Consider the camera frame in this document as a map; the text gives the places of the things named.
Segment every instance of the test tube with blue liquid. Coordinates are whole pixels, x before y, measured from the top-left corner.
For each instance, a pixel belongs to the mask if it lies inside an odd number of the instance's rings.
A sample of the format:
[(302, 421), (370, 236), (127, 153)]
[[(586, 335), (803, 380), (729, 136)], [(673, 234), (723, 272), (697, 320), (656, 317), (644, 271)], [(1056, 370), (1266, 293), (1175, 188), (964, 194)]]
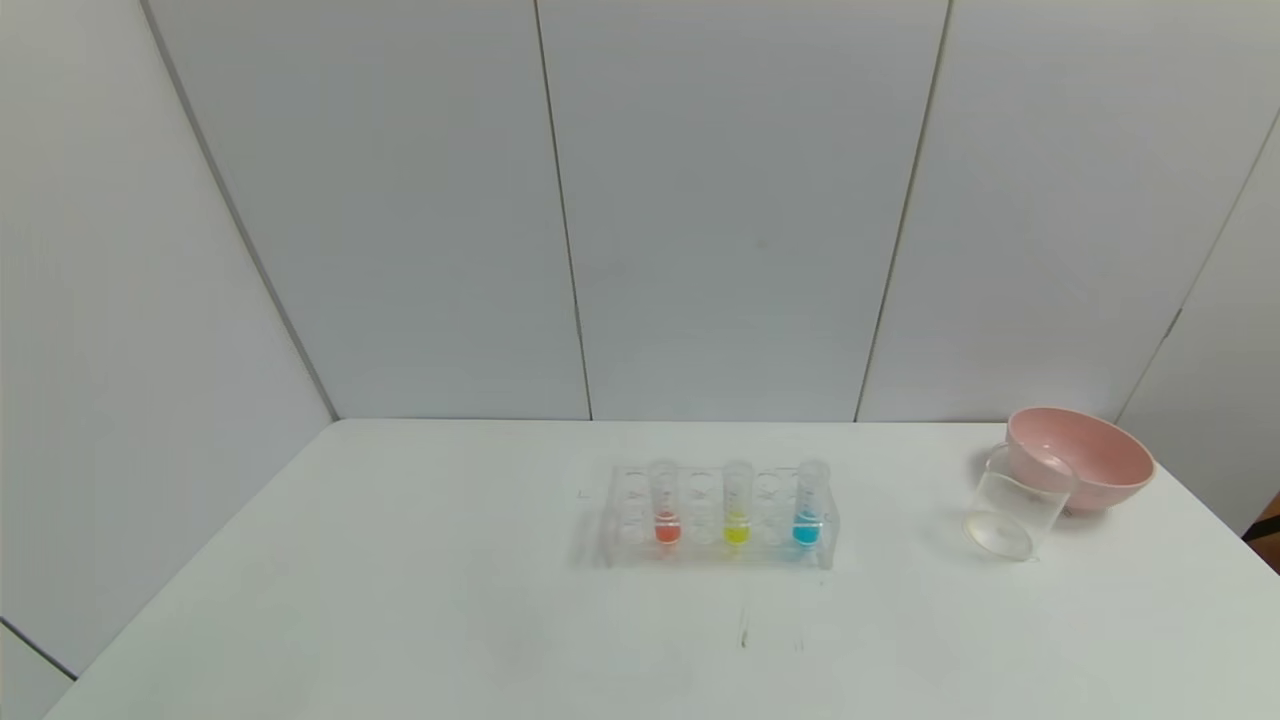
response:
[(822, 537), (822, 519), (827, 510), (823, 501), (829, 478), (831, 469), (820, 460), (801, 462), (796, 471), (796, 519), (791, 537), (803, 546), (818, 544)]

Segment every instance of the clear acrylic test tube rack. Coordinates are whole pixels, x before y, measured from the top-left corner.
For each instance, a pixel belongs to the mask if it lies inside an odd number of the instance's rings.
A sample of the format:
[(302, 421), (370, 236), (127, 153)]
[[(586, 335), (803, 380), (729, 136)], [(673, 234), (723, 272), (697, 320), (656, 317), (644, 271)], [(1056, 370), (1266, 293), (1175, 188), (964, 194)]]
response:
[[(840, 537), (840, 512), (829, 483), (823, 483), (822, 516), (796, 528), (796, 468), (755, 471), (751, 487), (750, 536), (745, 543), (726, 541), (723, 468), (676, 469), (678, 539), (658, 542), (649, 468), (614, 468), (600, 525), (611, 566), (637, 564), (746, 564), (829, 570)], [(817, 542), (805, 544), (796, 538)]]

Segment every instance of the clear plastic cup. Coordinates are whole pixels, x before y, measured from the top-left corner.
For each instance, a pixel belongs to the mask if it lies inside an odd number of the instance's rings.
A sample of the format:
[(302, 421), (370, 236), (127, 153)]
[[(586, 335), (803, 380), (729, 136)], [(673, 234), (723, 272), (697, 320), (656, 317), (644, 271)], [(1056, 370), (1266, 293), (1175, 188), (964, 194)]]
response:
[(997, 445), (965, 515), (965, 534), (993, 555), (1030, 560), (1078, 482), (1065, 460), (1042, 448)]

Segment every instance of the white table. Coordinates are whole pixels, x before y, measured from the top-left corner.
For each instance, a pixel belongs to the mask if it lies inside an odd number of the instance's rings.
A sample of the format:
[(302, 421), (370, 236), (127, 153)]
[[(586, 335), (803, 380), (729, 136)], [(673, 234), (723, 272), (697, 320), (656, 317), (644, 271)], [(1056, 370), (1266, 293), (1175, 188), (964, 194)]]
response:
[[(50, 720), (1275, 717), (1280, 580), (1165, 471), (1042, 561), (960, 530), (1002, 427), (338, 423)], [(609, 469), (832, 465), (836, 569), (605, 569)]]

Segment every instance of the red liquid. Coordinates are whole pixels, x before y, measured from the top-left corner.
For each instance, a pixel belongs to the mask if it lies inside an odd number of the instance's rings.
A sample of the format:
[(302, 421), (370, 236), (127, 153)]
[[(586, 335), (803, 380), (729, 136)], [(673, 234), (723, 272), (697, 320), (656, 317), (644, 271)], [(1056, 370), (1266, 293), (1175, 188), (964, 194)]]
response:
[(658, 515), (653, 519), (653, 534), (658, 542), (671, 544), (680, 539), (680, 518), (675, 515)]

